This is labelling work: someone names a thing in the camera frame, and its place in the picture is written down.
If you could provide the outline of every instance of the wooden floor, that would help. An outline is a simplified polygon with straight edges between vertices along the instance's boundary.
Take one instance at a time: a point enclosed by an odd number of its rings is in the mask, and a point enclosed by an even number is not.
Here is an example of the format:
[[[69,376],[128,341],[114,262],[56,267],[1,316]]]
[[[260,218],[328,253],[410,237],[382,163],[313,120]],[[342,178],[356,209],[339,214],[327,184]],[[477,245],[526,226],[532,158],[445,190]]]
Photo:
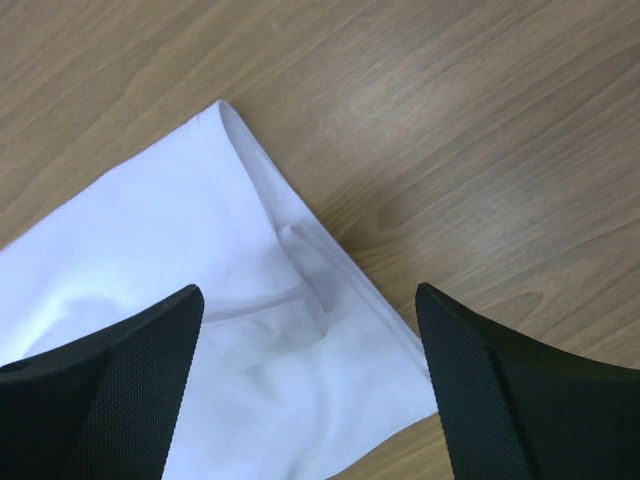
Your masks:
[[[0,245],[226,98],[411,326],[640,367],[637,0],[0,0],[0,55]],[[337,478],[450,477],[435,417]]]

